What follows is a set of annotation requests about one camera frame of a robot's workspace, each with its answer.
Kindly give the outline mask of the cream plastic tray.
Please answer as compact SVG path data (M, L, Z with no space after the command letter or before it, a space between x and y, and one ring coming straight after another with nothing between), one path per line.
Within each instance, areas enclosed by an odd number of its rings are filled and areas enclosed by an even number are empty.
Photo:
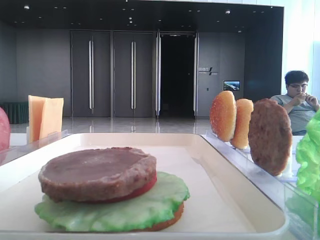
M38 172L50 159L84 149L133 147L157 159L157 169L184 180L190 198L181 219L158 232L58 232L34 212L42 199ZM0 168L3 240L284 240L289 217L242 174L221 150L187 133L78 133Z

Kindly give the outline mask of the seated man with glasses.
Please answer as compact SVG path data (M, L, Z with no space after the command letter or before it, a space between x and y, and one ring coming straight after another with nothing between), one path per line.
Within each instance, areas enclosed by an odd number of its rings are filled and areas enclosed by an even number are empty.
M294 136L306 134L307 124L320 109L318 99L307 93L308 75L301 70L291 70L284 77L287 93L271 98L285 108Z

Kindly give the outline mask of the red tomato slice in rack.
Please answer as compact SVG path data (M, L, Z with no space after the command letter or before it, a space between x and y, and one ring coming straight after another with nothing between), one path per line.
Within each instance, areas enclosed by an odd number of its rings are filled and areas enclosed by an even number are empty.
M11 128L6 112L0 108L0 150L6 150L10 146Z

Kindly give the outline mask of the dark double door left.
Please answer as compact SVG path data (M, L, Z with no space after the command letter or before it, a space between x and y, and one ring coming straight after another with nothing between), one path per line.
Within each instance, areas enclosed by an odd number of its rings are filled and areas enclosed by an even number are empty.
M110 33L71 32L72 114L111 116Z

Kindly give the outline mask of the bottom bun slice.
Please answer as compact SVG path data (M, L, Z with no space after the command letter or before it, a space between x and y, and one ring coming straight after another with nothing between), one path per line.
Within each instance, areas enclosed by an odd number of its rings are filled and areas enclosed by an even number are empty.
M182 217L183 212L184 212L184 202L180 204L179 208L174 213L174 217L172 219L154 224L152 227L137 229L137 231L138 232L157 232L157 231L164 230L174 225Z

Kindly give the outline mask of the dark double door middle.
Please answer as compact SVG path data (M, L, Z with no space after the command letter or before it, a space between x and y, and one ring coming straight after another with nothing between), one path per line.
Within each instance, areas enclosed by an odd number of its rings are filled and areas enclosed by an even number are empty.
M114 101L116 117L153 116L153 35L114 34Z

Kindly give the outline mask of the clear acrylic rack right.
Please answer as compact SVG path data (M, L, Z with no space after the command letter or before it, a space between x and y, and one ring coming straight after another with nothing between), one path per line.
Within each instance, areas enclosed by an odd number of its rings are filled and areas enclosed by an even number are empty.
M249 150L238 150L210 130L203 135L226 159L278 205L289 217L289 231L298 240L320 238L320 204L296 186L297 178L275 177L251 161Z

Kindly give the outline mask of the green draped table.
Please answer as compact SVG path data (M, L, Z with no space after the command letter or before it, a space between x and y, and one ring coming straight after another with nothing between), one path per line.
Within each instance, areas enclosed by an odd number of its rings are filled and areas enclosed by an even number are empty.
M8 116L10 124L24 124L29 121L29 103L1 102L0 107Z

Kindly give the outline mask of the orange cheese slice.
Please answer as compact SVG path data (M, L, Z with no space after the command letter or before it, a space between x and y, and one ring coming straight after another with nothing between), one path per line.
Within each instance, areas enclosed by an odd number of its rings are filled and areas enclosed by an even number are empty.
M30 143L38 141L40 138L40 127L42 122L42 113L45 100L45 97L33 95L28 96Z

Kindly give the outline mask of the small wall screen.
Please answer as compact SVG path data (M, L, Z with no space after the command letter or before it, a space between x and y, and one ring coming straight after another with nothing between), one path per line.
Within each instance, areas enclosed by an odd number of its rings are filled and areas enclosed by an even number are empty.
M241 83L240 81L224 81L223 90L224 91L239 91Z

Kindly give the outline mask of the clear acrylic rack left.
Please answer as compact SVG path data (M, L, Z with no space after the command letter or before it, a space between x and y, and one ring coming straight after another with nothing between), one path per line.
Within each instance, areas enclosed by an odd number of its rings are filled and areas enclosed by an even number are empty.
M11 146L10 148L2 150L0 152L0 165L2 166L9 162L12 162L15 159L18 159L24 155L34 152L35 150L38 150L58 140L61 140L68 135L68 130L63 130L61 132L52 133L48 137L34 141L32 143Z

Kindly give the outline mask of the brown meat patty in rack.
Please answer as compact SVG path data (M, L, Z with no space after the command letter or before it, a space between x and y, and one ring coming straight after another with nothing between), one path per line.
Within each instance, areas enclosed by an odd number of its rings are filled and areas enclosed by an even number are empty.
M258 100L253 106L248 132L253 162L272 176L280 175L290 157L292 138L285 108L274 99Z

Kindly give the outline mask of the yellow cheese slice in rack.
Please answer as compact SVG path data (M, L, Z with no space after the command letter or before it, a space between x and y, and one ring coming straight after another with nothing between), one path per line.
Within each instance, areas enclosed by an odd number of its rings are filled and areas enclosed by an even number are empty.
M39 139L62 130L63 98L46 98L42 108Z

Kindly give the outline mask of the green lettuce in rack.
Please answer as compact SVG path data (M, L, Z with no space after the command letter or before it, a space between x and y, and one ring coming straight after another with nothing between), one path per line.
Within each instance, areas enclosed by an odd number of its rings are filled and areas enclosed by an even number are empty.
M320 200L320 115L306 126L306 134L296 146L297 186L317 201Z

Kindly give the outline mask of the brown meat patty on stack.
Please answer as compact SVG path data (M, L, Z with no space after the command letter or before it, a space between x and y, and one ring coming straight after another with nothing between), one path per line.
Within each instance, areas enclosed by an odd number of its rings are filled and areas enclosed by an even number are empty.
M156 164L154 156L138 148L87 149L51 159L38 179L55 202L97 203L141 188L157 172Z

